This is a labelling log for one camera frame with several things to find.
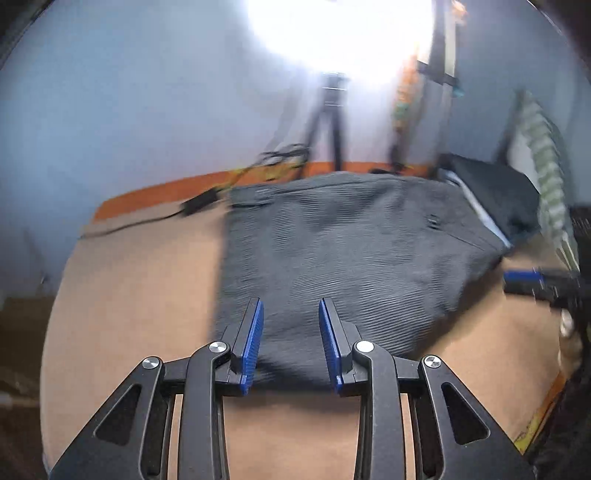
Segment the black bag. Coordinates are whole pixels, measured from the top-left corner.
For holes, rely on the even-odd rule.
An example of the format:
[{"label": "black bag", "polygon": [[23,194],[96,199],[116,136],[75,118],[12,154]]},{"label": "black bag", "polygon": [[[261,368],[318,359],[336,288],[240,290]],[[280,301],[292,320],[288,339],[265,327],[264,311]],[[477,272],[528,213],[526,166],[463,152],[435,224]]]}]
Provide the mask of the black bag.
[{"label": "black bag", "polygon": [[591,356],[566,382],[525,458],[538,480],[591,478]]}]

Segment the white wall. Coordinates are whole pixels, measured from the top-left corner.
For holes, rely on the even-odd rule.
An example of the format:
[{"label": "white wall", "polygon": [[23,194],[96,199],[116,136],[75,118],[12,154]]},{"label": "white wall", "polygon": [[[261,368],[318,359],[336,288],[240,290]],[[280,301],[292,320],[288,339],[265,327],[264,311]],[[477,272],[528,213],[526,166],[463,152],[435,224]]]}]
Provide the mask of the white wall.
[{"label": "white wall", "polygon": [[[560,41],[525,0],[465,3],[466,96],[449,145],[487,160],[516,88],[553,103]],[[297,72],[253,36],[238,0],[56,0],[0,71],[0,290],[31,293],[40,271],[56,289],[107,198],[251,162]],[[303,76],[289,141],[316,100],[317,75]],[[351,160],[384,159],[394,83],[349,85]]]}]

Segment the black fabric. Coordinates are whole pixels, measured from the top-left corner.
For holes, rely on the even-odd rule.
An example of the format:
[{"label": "black fabric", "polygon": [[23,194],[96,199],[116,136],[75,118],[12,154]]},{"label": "black fabric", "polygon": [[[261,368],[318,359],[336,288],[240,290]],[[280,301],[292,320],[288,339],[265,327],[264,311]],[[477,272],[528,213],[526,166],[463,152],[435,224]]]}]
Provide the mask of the black fabric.
[{"label": "black fabric", "polygon": [[463,180],[512,244],[540,230],[540,194],[527,176],[505,165],[453,154],[442,155],[440,167]]},{"label": "black fabric", "polygon": [[328,388],[318,303],[392,354],[414,357],[504,246],[459,189],[339,172],[234,189],[216,330],[264,302],[255,386]]},{"label": "black fabric", "polygon": [[542,432],[525,453],[538,480],[591,476],[591,358],[567,381]]}]

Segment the gray fabric bag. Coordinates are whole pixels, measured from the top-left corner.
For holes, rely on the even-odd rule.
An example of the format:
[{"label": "gray fabric bag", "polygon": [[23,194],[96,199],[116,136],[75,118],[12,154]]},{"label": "gray fabric bag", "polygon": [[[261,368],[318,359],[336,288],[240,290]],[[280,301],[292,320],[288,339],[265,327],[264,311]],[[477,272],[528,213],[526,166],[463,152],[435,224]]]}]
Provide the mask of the gray fabric bag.
[{"label": "gray fabric bag", "polygon": [[345,172],[230,193],[216,332],[260,297],[255,385],[329,388],[318,303],[393,355],[413,358],[503,243],[462,192],[415,177]]}]

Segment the striped cloth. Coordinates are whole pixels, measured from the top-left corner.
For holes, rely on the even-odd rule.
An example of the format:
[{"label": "striped cloth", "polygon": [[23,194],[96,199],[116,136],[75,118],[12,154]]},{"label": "striped cloth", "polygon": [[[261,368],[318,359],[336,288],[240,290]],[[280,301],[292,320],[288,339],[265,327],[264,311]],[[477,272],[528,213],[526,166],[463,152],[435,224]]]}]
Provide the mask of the striped cloth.
[{"label": "striped cloth", "polygon": [[540,228],[555,246],[559,257],[569,267],[577,269],[573,241],[568,233],[569,217],[564,199],[564,174],[554,138],[553,124],[531,92],[523,92],[517,115],[517,129],[531,151],[536,178],[530,178],[540,192],[538,218]]}]

